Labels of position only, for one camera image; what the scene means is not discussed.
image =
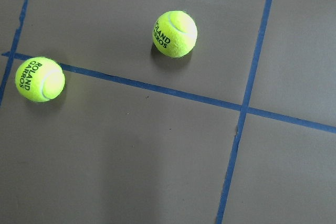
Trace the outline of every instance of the floor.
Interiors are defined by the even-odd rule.
[[[0,0],[0,223],[336,222],[335,0]],[[156,19],[198,38],[171,59]],[[33,103],[25,59],[66,88]]]

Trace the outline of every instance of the blue line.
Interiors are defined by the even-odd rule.
[[[10,54],[9,54],[9,57],[8,57],[8,60],[7,60],[5,73],[4,73],[4,76],[2,78],[2,82],[1,82],[1,86],[0,86],[0,106],[1,106],[1,103],[2,103],[2,99],[4,97],[6,83],[7,83],[9,74],[11,73],[12,66],[13,66],[14,54],[16,52],[17,45],[18,45],[19,40],[20,40],[22,27],[23,27],[25,17],[26,17],[27,6],[28,6],[28,0],[25,0],[24,3],[23,3],[22,9],[21,9],[20,18],[19,18],[20,25],[16,29],[15,34],[14,34],[11,51],[10,51]]]
[[[9,55],[10,55],[10,52],[3,54],[3,56],[9,56]],[[16,59],[20,59],[20,60],[27,60],[31,58],[30,56],[18,54],[18,53],[14,54],[14,56]],[[219,107],[223,107],[227,109],[232,109],[236,111],[240,111],[240,108],[241,108],[240,105],[231,103],[231,102],[226,102],[226,101],[222,101],[218,99],[204,97],[204,96],[197,95],[197,94],[191,94],[191,93],[187,93],[187,92],[183,92],[179,90],[165,88],[162,86],[157,86],[157,85],[153,85],[153,84],[149,84],[149,83],[145,83],[141,81],[130,80],[130,79],[123,78],[123,77],[112,76],[112,75],[101,73],[98,71],[74,67],[71,65],[63,64],[63,63],[60,63],[60,65],[66,71],[84,74],[86,76],[91,76],[91,77],[108,80],[108,81],[113,81],[113,82],[129,85],[129,86],[133,86],[133,87],[137,87],[141,89],[152,90],[152,91],[156,91],[156,92],[163,93],[163,94],[173,95],[175,97],[185,98],[185,99],[197,101],[197,102],[203,102],[203,103],[207,103],[207,104],[211,104],[211,105],[215,105],[215,106],[219,106]]]
[[[233,141],[230,159],[229,159],[226,176],[224,180],[223,191],[220,197],[216,224],[221,224],[223,221],[227,197],[228,197],[231,180],[232,180],[232,175],[233,175],[233,171],[234,171],[235,164],[236,164],[239,142],[240,142],[240,138],[242,137],[242,131],[244,128],[245,118],[246,118],[247,109],[248,109],[248,105],[249,105],[250,98],[251,98],[253,83],[254,83],[254,79],[256,76],[256,72],[257,72],[258,61],[259,61],[259,57],[260,57],[260,53],[262,49],[262,44],[264,42],[264,36],[265,36],[266,27],[267,27],[267,21],[268,21],[268,17],[270,13],[271,4],[272,4],[272,0],[265,1],[263,17],[261,19],[256,47],[254,50],[251,68],[250,68],[250,72],[249,72],[249,76],[248,76],[248,80],[246,84],[243,104],[241,105],[242,109],[239,114],[238,125],[237,125],[237,135],[235,136],[234,141]]]
[[[312,128],[312,129],[315,129],[315,130],[336,133],[336,127],[334,127],[334,126],[321,124],[321,123],[316,123],[316,122],[311,122],[311,121],[303,120],[303,119],[299,119],[299,118],[294,118],[294,117],[288,116],[288,115],[282,115],[282,114],[273,113],[273,112],[260,110],[260,109],[255,109],[255,108],[248,108],[247,113],[262,116],[262,117],[265,117],[265,118],[278,120],[278,121],[283,121],[283,122],[286,122],[286,123],[292,123],[292,124],[308,127],[308,128]]]

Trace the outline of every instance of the ball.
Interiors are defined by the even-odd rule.
[[[19,93],[27,99],[46,102],[62,92],[65,77],[58,63],[45,57],[35,57],[19,66],[15,84]]]
[[[181,10],[162,14],[153,29],[153,42],[164,55],[177,58],[195,46],[197,27],[194,20]]]

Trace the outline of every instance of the logo on tennis ball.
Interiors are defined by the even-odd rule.
[[[33,78],[32,74],[35,73],[42,64],[37,61],[31,61],[25,70],[23,70],[20,77],[20,88],[30,90],[30,83]]]
[[[158,41],[158,43],[163,46],[163,48],[167,48],[167,45],[170,43],[170,39],[165,35],[161,30],[159,26],[159,22],[156,21],[155,27],[154,27],[154,37]]]

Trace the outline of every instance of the neon yellow felt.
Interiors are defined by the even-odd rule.
[[[153,42],[164,55],[176,58],[189,53],[197,40],[194,20],[181,10],[162,14],[153,29]]]
[[[55,61],[35,57],[23,62],[15,74],[16,88],[34,102],[46,102],[57,97],[64,88],[65,76]]]

